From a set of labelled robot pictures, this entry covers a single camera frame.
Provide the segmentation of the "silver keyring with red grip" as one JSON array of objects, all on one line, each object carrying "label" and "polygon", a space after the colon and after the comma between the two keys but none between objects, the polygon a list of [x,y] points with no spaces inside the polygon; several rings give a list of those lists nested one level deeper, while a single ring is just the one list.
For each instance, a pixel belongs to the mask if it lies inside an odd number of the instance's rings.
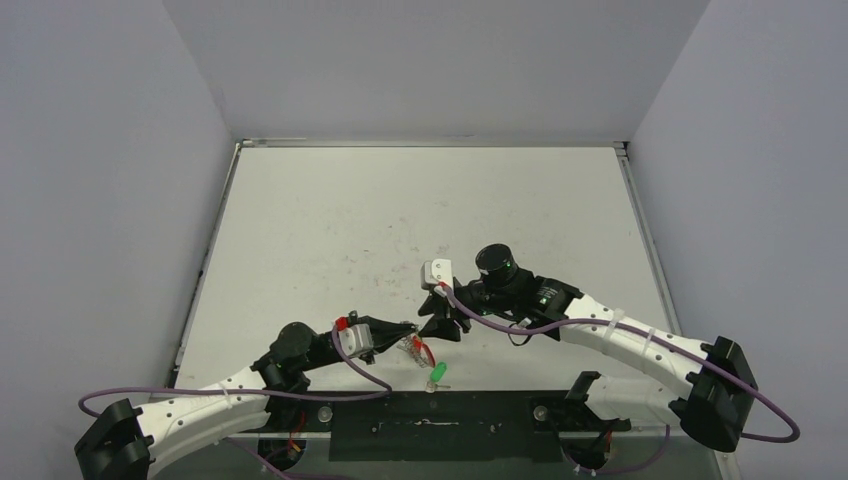
[{"label": "silver keyring with red grip", "polygon": [[416,333],[403,337],[396,347],[421,368],[434,368],[437,364],[432,350]]}]

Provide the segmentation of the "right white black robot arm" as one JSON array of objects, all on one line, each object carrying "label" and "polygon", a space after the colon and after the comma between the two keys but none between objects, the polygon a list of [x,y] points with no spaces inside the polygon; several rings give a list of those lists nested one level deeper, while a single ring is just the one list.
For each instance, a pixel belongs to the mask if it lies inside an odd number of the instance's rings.
[{"label": "right white black robot arm", "polygon": [[422,336],[458,342],[478,322],[511,337],[544,335],[586,347],[642,374],[624,380],[580,374],[565,402],[568,421],[580,429],[600,420],[656,421],[725,453],[745,438],[758,386],[736,342],[686,338],[637,321],[572,285],[519,267],[504,244],[483,248],[475,262],[480,276],[466,285],[454,277],[450,260],[423,263]]}]

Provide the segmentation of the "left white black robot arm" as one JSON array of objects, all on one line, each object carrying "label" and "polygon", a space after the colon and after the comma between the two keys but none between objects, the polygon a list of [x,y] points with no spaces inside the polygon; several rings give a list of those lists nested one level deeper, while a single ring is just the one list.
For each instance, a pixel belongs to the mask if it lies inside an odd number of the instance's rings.
[{"label": "left white black robot arm", "polygon": [[393,323],[355,312],[317,333],[285,325],[266,353],[249,366],[199,390],[177,389],[170,398],[134,405],[118,400],[97,414],[74,447],[86,479],[149,479],[164,467],[233,434],[295,425],[307,402],[333,402],[308,394],[307,372],[376,355],[415,334],[412,323]]}]

